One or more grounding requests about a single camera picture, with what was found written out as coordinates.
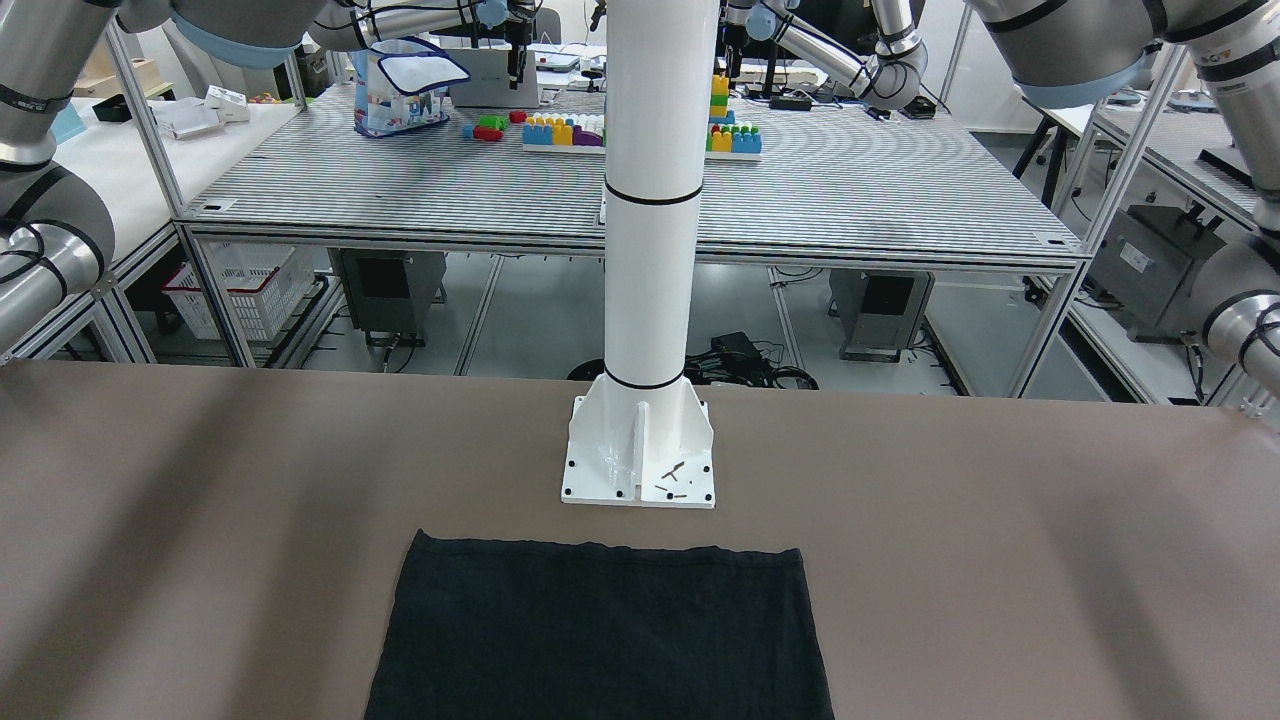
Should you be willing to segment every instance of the brown table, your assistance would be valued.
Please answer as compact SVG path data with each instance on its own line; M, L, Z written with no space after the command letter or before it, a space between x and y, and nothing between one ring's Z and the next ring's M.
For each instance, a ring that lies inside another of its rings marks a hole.
M0 716L360 717L419 527L799 547L840 717L1280 708L1280 439L1238 413L708 388L719 507L636 510L557 498L580 391L0 369Z

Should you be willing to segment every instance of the purple block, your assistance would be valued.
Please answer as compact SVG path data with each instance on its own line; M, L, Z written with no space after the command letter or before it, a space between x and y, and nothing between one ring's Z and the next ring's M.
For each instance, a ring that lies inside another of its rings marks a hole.
M573 145L582 145L585 147L603 147L604 138L595 135L594 132L586 132L585 129L573 126Z

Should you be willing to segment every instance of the stacked blocks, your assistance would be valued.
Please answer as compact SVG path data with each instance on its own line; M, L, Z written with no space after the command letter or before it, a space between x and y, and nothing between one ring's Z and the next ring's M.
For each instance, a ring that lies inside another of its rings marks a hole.
M534 113L525 124L525 145L604 146L603 115Z
M484 140L488 142L498 142L502 140L503 133L500 129L484 127L484 126L462 126L462 137L466 140Z
M755 126L712 126L707 129L707 151L760 154L764 140Z
M712 111L710 122L732 123L732 110L728 109L728 77L712 76Z
M531 113L525 119L521 140L526 146L604 147L605 137L604 115ZM764 151L760 128L735 123L708 124L707 151L760 155Z

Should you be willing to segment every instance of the power adapter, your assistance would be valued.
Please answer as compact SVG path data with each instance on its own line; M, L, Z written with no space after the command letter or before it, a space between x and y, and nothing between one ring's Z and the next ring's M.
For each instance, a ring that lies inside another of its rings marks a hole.
M796 110L808 113L813 108L813 101L808 97L773 97L769 100L771 110Z

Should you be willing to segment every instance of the plastic bag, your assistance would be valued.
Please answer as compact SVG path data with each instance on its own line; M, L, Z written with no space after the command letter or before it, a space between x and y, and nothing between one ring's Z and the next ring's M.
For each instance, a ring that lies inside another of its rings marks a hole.
M352 54L356 68L356 132L385 137L449 119L440 90L471 76L430 42L407 37L375 42Z

